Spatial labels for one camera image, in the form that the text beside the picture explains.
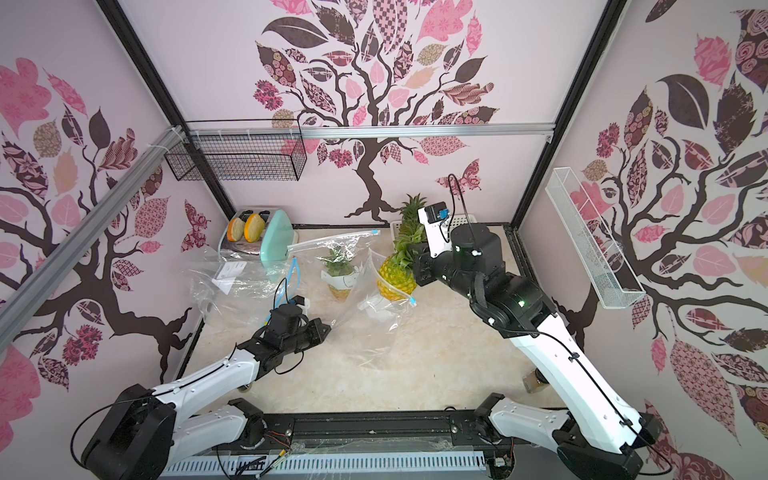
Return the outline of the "silver toaster mint side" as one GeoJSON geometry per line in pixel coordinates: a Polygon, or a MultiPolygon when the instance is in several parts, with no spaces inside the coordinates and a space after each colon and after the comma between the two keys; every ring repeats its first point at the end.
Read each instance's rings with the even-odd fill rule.
{"type": "Polygon", "coordinates": [[[288,247],[297,240],[298,234],[282,209],[246,207],[230,219],[217,250],[225,259],[258,260],[271,270],[288,261],[288,247]]]}

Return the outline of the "amber bottle black cap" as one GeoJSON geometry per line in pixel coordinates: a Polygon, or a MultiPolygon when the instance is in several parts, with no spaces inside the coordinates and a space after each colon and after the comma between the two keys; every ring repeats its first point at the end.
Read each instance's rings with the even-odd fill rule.
{"type": "Polygon", "coordinates": [[[523,384],[526,391],[533,394],[548,386],[549,382],[539,369],[534,369],[523,378],[523,384]]]}

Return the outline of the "bread slice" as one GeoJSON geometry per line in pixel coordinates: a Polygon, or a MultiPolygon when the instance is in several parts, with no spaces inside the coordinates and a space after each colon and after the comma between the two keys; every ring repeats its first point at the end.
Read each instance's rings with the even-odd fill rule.
{"type": "Polygon", "coordinates": [[[229,221],[226,231],[226,238],[229,242],[235,243],[244,237],[245,221],[235,217],[229,221]]]}
{"type": "Polygon", "coordinates": [[[248,243],[257,242],[265,230],[266,222],[261,215],[251,214],[245,222],[244,238],[248,243]]]}

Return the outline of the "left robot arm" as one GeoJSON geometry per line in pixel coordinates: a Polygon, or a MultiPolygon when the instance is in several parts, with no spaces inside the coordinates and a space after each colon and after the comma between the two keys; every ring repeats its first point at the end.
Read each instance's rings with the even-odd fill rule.
{"type": "Polygon", "coordinates": [[[225,394],[277,369],[287,355],[322,344],[332,328],[311,319],[299,301],[273,309],[266,325],[230,354],[176,381],[123,390],[77,456],[99,479],[156,479],[168,467],[220,445],[260,446],[263,412],[243,398],[206,413],[225,394]]]}

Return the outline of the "aluminium frame bar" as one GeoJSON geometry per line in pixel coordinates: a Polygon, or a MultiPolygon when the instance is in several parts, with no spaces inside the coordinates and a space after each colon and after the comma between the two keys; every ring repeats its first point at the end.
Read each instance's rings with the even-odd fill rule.
{"type": "Polygon", "coordinates": [[[351,139],[351,138],[426,138],[466,136],[530,136],[551,137],[555,125],[552,123],[491,123],[476,125],[403,125],[403,126],[357,126],[357,127],[290,127],[290,128],[218,128],[190,129],[193,138],[206,136],[245,135],[289,135],[304,139],[351,139]]]}
{"type": "Polygon", "coordinates": [[[138,159],[136,164],[108,190],[77,227],[55,247],[44,264],[23,282],[1,310],[1,347],[6,348],[20,333],[59,283],[104,233],[113,218],[129,203],[158,165],[164,152],[181,139],[181,128],[168,128],[138,159]]]}

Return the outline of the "aluminium frame bar left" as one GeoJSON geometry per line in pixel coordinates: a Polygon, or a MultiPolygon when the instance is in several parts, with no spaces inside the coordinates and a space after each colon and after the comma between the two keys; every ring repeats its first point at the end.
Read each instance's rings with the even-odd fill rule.
{"type": "Polygon", "coordinates": [[[1,310],[1,347],[6,348],[20,333],[59,283],[104,233],[113,218],[129,203],[158,165],[164,152],[181,139],[181,128],[168,128],[138,159],[136,164],[108,190],[77,227],[55,247],[44,264],[23,282],[1,310]]]}

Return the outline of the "aluminium frame bar back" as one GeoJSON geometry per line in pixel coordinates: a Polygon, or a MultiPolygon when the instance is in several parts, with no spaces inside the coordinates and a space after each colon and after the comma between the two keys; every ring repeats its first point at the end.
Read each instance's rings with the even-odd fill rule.
{"type": "Polygon", "coordinates": [[[193,138],[206,136],[245,135],[289,135],[304,139],[351,139],[351,138],[426,138],[466,136],[530,136],[551,137],[555,125],[552,123],[491,123],[476,125],[403,125],[403,126],[357,126],[357,127],[290,127],[290,128],[218,128],[190,129],[193,138]]]}

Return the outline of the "right bread slice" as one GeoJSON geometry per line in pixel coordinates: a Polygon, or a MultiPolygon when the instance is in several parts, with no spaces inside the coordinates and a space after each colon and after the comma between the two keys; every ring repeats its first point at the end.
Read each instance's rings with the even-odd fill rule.
{"type": "Polygon", "coordinates": [[[261,215],[251,214],[245,222],[244,238],[248,243],[257,242],[265,230],[266,222],[261,215]]]}

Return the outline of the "white plastic basket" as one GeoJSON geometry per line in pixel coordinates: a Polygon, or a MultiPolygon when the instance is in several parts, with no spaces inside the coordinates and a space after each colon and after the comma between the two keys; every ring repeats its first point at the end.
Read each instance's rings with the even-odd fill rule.
{"type": "MultiPolygon", "coordinates": [[[[449,231],[452,232],[455,228],[457,228],[460,225],[469,224],[469,223],[476,223],[476,222],[477,222],[477,220],[476,220],[475,216],[472,215],[472,214],[457,214],[451,220],[449,231]]],[[[390,223],[390,233],[391,233],[391,238],[392,238],[393,241],[396,240],[396,238],[397,238],[397,236],[399,234],[399,230],[400,230],[401,224],[402,224],[401,220],[395,220],[395,221],[392,221],[390,223]]]]}

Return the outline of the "left bread slice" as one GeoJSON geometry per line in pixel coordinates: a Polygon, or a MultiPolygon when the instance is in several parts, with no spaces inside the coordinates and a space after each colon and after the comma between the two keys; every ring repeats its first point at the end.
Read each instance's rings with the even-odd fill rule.
{"type": "Polygon", "coordinates": [[[235,217],[229,221],[226,231],[226,238],[229,242],[235,243],[244,237],[245,221],[235,217]]]}

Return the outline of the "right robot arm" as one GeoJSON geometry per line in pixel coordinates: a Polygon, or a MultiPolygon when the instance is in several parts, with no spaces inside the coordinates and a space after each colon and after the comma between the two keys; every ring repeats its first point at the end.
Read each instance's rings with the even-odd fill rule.
{"type": "Polygon", "coordinates": [[[576,344],[551,299],[529,279],[507,271],[499,237],[486,226],[448,230],[424,223],[427,240],[410,246],[418,285],[439,281],[524,353],[564,401],[549,410],[491,395],[477,409],[493,440],[517,438],[554,452],[579,479],[635,479],[638,451],[651,448],[659,420],[625,402],[576,344]]]}

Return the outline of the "zip-top bag clear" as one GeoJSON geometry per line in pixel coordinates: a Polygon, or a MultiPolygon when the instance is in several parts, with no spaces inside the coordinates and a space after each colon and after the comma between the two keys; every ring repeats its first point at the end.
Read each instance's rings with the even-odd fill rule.
{"type": "Polygon", "coordinates": [[[355,286],[331,322],[330,345],[357,366],[385,370],[417,302],[378,273],[385,257],[368,250],[355,286]]]}
{"type": "Polygon", "coordinates": [[[204,247],[181,266],[189,297],[211,323],[245,326],[264,322],[275,283],[261,261],[204,247]]]}
{"type": "Polygon", "coordinates": [[[320,281],[335,300],[345,301],[363,270],[363,257],[380,235],[380,229],[371,229],[305,240],[290,245],[288,254],[306,267],[308,279],[320,281]]]}

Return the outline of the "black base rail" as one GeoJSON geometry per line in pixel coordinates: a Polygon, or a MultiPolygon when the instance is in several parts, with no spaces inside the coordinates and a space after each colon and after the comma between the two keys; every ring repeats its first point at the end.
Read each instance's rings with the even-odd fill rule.
{"type": "Polygon", "coordinates": [[[264,414],[238,398],[184,422],[177,417],[165,404],[113,406],[82,454],[85,467],[100,479],[156,479],[166,467],[220,445],[265,450],[290,439],[318,446],[435,436],[484,452],[515,440],[535,444],[555,452],[580,479],[634,479],[642,464],[635,451],[642,444],[641,420],[605,416],[608,426],[629,437],[616,447],[600,447],[573,413],[528,407],[496,394],[475,411],[264,414]]]}

